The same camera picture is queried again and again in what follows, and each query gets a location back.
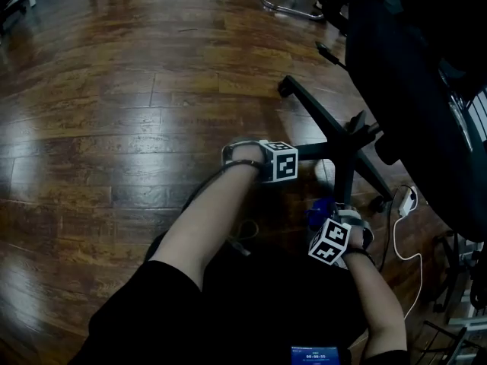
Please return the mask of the black office chair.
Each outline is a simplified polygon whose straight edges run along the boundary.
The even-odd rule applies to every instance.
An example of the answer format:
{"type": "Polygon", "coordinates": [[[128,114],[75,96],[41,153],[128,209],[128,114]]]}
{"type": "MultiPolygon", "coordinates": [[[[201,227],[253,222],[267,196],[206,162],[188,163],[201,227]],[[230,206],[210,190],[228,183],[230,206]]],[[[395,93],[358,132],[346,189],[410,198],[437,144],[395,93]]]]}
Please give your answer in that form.
{"type": "Polygon", "coordinates": [[[487,85],[487,0],[318,0],[327,21],[345,34],[345,70],[377,121],[379,132],[353,118],[342,127],[291,77],[279,84],[295,95],[326,142],[303,146],[303,160],[330,159],[341,174],[358,172],[391,199],[362,148],[375,143],[384,163],[401,162],[437,215],[472,241],[487,241],[487,141],[467,109],[487,85]],[[445,58],[463,71],[463,116],[470,153],[450,111],[438,72],[445,58]]]}

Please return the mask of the person's right forearm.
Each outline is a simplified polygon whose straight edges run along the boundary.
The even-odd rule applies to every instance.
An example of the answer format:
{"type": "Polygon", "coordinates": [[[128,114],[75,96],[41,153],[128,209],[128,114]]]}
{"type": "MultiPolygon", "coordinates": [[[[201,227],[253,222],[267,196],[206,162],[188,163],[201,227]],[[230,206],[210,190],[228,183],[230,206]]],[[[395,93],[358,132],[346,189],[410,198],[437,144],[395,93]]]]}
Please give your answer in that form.
{"type": "Polygon", "coordinates": [[[356,250],[343,256],[350,271],[368,324],[368,341],[362,354],[366,361],[381,354],[407,350],[406,325],[396,295],[361,248],[360,230],[350,233],[356,250]]]}

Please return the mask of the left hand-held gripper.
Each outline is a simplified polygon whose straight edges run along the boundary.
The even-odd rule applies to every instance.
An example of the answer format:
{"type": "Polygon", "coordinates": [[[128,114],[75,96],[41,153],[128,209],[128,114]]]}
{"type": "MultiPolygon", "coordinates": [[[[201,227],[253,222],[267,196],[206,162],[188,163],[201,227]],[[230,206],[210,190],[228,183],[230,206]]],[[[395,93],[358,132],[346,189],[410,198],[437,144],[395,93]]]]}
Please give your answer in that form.
{"type": "Polygon", "coordinates": [[[226,145],[221,151],[224,166],[231,162],[233,150],[241,145],[256,145],[264,156],[257,165],[261,183],[280,183],[298,177],[298,149],[283,141],[243,140],[226,145]]]}

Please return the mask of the black metal railing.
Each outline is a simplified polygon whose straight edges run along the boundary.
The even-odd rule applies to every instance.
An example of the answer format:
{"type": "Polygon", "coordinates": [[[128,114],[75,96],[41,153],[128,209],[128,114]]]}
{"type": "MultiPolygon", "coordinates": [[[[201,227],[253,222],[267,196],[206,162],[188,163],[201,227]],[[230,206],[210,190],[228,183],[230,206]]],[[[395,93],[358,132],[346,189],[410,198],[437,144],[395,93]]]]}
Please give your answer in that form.
{"type": "Polygon", "coordinates": [[[467,107],[483,142],[487,141],[487,86],[481,89],[467,107]]]}

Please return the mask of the silver-edged flat device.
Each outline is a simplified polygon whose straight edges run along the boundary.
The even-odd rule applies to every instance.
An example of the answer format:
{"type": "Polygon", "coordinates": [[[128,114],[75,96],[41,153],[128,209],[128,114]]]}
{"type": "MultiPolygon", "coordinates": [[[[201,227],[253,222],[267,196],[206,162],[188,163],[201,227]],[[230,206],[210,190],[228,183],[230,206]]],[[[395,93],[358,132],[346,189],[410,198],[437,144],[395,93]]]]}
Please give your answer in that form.
{"type": "Polygon", "coordinates": [[[440,60],[438,72],[441,76],[441,80],[447,87],[447,97],[450,111],[456,120],[468,152],[472,153],[473,144],[469,136],[466,120],[463,116],[463,112],[466,110],[466,101],[463,98],[460,82],[465,73],[453,67],[452,64],[450,64],[445,58],[440,60]]]}

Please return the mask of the phone with blue screen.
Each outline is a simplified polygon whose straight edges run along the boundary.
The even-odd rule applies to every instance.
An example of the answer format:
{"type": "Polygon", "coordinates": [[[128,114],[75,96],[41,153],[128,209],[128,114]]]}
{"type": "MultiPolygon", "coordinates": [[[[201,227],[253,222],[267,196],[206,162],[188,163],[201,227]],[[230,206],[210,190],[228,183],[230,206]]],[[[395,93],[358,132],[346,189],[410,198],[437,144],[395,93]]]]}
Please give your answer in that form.
{"type": "Polygon", "coordinates": [[[337,346],[292,346],[291,365],[351,365],[347,349],[337,346]]]}

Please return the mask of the blue cloth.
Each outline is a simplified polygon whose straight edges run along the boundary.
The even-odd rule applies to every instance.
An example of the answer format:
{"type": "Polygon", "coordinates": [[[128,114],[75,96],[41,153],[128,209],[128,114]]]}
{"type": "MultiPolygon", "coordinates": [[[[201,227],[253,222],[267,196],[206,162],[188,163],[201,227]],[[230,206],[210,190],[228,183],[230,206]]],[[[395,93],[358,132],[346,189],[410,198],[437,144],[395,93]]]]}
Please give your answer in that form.
{"type": "Polygon", "coordinates": [[[336,202],[333,197],[316,200],[306,211],[307,225],[311,230],[319,230],[328,219],[333,219],[336,202]]]}

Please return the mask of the white power adaptor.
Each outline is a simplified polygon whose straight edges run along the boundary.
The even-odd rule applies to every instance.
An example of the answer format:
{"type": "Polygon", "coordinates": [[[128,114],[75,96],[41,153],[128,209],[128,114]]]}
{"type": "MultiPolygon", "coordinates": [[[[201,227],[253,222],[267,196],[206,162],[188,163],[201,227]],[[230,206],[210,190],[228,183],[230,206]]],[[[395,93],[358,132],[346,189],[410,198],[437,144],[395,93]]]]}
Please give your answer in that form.
{"type": "Polygon", "coordinates": [[[399,205],[399,216],[400,217],[407,217],[409,213],[415,210],[415,207],[418,203],[417,191],[414,186],[407,186],[406,187],[406,194],[403,197],[399,205]]]}

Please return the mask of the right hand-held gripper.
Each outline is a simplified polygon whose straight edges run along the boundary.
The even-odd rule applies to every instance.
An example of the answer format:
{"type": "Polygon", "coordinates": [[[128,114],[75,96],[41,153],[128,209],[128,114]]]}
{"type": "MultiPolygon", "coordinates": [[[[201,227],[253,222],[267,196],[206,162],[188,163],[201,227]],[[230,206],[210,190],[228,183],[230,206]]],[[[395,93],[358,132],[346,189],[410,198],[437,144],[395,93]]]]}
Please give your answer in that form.
{"type": "Polygon", "coordinates": [[[363,220],[359,212],[351,205],[336,203],[333,219],[326,220],[310,239],[308,255],[327,265],[337,265],[344,254],[348,254],[354,249],[349,242],[352,230],[361,231],[361,248],[368,256],[367,248],[374,240],[370,224],[363,220]]]}

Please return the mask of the grey metal rack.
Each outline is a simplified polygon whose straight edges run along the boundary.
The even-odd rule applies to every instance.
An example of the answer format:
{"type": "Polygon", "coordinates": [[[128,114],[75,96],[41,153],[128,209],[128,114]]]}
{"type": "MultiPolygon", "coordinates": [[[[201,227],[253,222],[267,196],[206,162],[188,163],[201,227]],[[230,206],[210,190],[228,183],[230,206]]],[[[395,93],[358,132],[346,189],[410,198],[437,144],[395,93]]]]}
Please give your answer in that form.
{"type": "Polygon", "coordinates": [[[459,238],[460,273],[447,309],[447,327],[454,333],[464,330],[461,348],[451,360],[452,365],[474,365],[480,349],[487,350],[487,307],[476,309],[470,300],[473,269],[479,262],[484,243],[459,238]]]}

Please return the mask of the person's left forearm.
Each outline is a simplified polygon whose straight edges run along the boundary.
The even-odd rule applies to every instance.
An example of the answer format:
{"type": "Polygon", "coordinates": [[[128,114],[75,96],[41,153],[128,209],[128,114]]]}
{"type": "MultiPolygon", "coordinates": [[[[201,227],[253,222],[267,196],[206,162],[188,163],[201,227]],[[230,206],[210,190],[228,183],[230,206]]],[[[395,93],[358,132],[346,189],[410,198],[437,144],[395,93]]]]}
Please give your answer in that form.
{"type": "Polygon", "coordinates": [[[233,150],[231,167],[219,173],[176,219],[152,261],[170,265],[203,286],[205,269],[228,238],[262,163],[258,146],[241,145],[233,150]]]}

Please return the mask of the black metal stand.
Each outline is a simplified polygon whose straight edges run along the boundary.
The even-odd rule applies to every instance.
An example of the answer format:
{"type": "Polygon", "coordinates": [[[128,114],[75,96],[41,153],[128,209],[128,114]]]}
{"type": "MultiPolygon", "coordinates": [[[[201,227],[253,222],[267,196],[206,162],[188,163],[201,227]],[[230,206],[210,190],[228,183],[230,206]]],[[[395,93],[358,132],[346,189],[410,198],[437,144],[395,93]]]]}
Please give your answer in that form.
{"type": "Polygon", "coordinates": [[[446,269],[446,278],[441,283],[437,296],[434,299],[433,312],[444,313],[454,293],[457,279],[461,272],[458,234],[449,230],[445,235],[436,237],[435,241],[444,247],[448,267],[446,269]]]}

